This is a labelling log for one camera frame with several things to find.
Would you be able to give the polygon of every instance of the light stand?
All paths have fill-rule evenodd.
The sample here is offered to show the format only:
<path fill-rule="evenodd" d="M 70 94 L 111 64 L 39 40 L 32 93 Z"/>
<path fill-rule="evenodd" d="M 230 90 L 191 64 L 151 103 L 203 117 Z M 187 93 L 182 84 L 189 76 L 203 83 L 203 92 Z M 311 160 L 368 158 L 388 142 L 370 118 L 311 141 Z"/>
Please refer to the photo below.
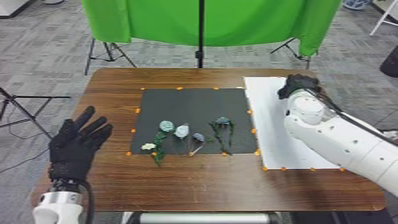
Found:
<path fill-rule="evenodd" d="M 196 51 L 198 58 L 198 68 L 203 68 L 203 59 L 205 59 L 205 9 L 207 2 L 199 0 L 199 49 Z"/>
<path fill-rule="evenodd" d="M 2 110 L 0 110 L 0 121 L 4 119 L 4 113 L 6 113 L 6 109 L 8 109 L 8 105 L 9 103 L 15 105 L 16 109 L 22 111 L 24 115 L 25 115 L 25 119 L 8 123 L 8 124 L 2 124 L 0 125 L 0 128 L 4 127 L 9 127 L 16 124 L 22 124 L 25 122 L 32 122 L 36 127 L 39 128 L 43 134 L 47 135 L 47 137 L 52 139 L 52 135 L 47 131 L 47 129 L 43 128 L 41 124 L 38 123 L 36 121 L 36 117 L 52 101 L 52 99 L 70 99 L 71 97 L 70 96 L 16 96 L 16 95 L 9 95 L 8 91 L 4 90 L 4 88 L 0 87 L 0 94 L 4 95 L 4 105 L 2 105 Z M 36 113 L 31 114 L 31 112 L 27 111 L 25 107 L 22 106 L 22 104 L 18 103 L 16 99 L 47 99 L 47 102 L 45 104 L 41 105 L 41 108 L 38 109 Z"/>

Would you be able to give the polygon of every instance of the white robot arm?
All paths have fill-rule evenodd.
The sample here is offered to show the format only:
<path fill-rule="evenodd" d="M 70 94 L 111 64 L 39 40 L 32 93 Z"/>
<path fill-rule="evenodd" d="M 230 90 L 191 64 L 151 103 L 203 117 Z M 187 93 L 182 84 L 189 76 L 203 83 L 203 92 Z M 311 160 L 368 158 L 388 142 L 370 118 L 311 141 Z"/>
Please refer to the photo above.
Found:
<path fill-rule="evenodd" d="M 288 97 L 285 126 L 322 157 L 398 196 L 398 146 L 310 90 L 299 89 Z"/>
<path fill-rule="evenodd" d="M 41 195 L 34 221 L 38 224 L 79 224 L 82 211 L 79 183 L 73 180 L 57 180 L 48 193 Z"/>

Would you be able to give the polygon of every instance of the black mat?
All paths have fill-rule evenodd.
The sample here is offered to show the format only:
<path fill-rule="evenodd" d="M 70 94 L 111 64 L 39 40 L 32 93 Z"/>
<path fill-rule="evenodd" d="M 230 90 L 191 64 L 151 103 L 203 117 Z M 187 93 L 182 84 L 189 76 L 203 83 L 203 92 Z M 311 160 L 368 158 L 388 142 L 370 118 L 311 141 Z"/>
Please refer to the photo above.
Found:
<path fill-rule="evenodd" d="M 159 133 L 159 125 L 169 120 L 178 127 L 185 123 L 191 125 L 191 135 L 182 141 L 175 135 L 164 141 L 166 154 L 187 154 L 192 145 L 192 134 L 199 132 L 210 142 L 207 142 L 199 153 L 219 154 L 221 144 L 214 137 L 215 133 L 210 122 L 219 117 L 228 117 L 235 123 L 233 147 L 228 147 L 230 130 L 223 129 L 221 135 L 226 149 L 231 153 L 253 153 L 258 148 L 253 134 L 253 121 L 247 113 L 247 97 L 242 89 L 150 89 L 143 95 L 141 115 L 135 125 L 132 152 L 148 154 L 141 146 L 153 142 Z"/>

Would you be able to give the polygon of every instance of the white flower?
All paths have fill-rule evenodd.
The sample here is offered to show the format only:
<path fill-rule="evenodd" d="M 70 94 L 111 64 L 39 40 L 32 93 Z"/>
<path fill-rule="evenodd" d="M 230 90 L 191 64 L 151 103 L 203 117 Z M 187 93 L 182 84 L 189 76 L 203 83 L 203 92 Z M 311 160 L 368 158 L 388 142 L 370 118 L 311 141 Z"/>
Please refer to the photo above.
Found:
<path fill-rule="evenodd" d="M 153 143 L 146 143 L 141 147 L 143 150 L 153 150 L 157 148 L 157 145 Z"/>
<path fill-rule="evenodd" d="M 178 138 L 185 138 L 189 133 L 191 133 L 191 127 L 189 124 L 183 124 L 176 129 L 175 135 L 178 136 Z"/>

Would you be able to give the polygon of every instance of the gray carpet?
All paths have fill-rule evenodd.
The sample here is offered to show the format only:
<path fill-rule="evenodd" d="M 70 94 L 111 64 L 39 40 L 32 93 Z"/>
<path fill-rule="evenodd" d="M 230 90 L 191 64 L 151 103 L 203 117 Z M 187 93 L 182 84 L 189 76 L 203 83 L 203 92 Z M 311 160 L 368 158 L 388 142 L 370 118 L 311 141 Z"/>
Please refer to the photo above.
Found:
<path fill-rule="evenodd" d="M 398 79 L 379 71 L 384 58 L 398 44 L 398 28 L 382 25 L 377 35 L 368 36 L 381 14 L 368 8 L 363 12 L 340 10 L 329 36 L 313 58 L 311 70 L 326 86 L 331 98 L 343 109 L 379 128 L 398 127 Z M 71 100 L 54 100 L 39 122 L 55 132 L 70 117 L 89 78 L 84 74 L 91 41 L 91 29 L 79 0 L 59 6 L 34 3 L 15 19 L 0 20 L 0 86 L 15 94 L 70 95 Z M 270 55 L 279 43 L 207 49 L 207 67 L 304 68 L 304 63 L 283 49 Z M 103 52 L 98 44 L 96 53 Z M 134 40 L 123 49 L 139 67 L 194 67 L 196 48 Z M 125 67 L 127 60 L 93 62 L 100 67 Z M 29 109 L 39 100 L 24 101 Z M 22 115 L 8 110 L 11 120 Z M 31 124 L 13 127 L 13 133 L 29 137 L 38 129 Z M 0 131 L 0 170 L 31 158 L 45 149 L 48 139 L 41 135 L 18 139 L 9 130 Z M 48 153 L 0 174 L 0 223 L 32 223 L 29 194 L 36 185 Z M 398 215 L 398 201 L 388 194 L 390 212 Z M 96 223 L 116 223 L 119 216 L 102 214 Z"/>

